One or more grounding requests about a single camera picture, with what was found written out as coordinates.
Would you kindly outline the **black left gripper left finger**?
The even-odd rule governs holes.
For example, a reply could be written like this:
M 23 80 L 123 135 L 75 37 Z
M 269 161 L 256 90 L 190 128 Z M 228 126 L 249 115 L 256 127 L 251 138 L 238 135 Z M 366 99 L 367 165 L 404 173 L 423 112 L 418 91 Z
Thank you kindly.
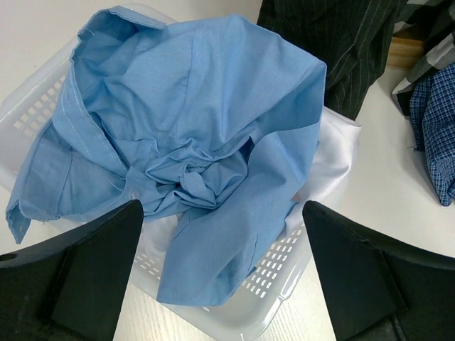
M 50 319 L 84 340 L 112 340 L 143 224 L 139 200 L 69 231 Z

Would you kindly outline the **black pinstripe shirt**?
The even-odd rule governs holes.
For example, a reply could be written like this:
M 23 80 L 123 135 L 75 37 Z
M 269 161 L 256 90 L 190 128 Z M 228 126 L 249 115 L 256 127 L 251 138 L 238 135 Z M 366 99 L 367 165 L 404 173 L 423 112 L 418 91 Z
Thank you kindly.
M 264 0 L 257 23 L 324 61 L 325 106 L 354 120 L 385 71 L 404 6 L 396 0 Z

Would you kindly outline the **black white checkered shirt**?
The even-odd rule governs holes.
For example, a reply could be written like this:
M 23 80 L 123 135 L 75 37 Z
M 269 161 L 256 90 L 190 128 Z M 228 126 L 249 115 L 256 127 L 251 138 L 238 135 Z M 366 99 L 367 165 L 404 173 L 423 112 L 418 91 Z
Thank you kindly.
M 406 117 L 416 84 L 454 63 L 454 2 L 408 1 L 397 17 L 394 32 L 407 29 L 422 34 L 424 52 L 392 91 L 392 100 Z

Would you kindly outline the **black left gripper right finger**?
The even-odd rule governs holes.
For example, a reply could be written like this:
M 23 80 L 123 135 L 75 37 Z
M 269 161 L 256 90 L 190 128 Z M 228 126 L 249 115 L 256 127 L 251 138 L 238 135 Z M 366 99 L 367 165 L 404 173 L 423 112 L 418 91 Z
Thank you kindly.
M 303 218 L 337 340 L 400 340 L 393 317 L 407 309 L 380 249 L 358 224 L 319 202 Z

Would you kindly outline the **light blue shirt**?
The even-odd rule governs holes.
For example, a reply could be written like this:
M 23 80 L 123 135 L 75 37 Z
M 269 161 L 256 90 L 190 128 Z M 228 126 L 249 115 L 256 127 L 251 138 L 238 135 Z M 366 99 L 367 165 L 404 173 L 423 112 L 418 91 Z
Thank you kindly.
M 319 139 L 326 64 L 241 16 L 167 25 L 122 6 L 80 30 L 6 208 L 87 222 L 178 215 L 159 302 L 224 304 L 280 236 Z

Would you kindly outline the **wooden clothes rack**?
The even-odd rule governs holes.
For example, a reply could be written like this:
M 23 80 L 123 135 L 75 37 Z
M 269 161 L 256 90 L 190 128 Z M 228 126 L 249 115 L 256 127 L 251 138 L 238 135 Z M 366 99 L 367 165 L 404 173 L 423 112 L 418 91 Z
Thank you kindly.
M 387 66 L 411 69 L 424 54 L 425 34 L 411 27 L 393 34 Z

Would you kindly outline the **blue plaid shirt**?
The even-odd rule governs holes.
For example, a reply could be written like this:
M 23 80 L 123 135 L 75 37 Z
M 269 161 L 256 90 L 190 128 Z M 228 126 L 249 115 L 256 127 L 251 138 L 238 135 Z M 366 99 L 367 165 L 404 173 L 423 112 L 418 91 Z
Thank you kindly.
M 416 149 L 425 154 L 440 204 L 449 206 L 454 200 L 454 64 L 415 86 L 409 112 Z

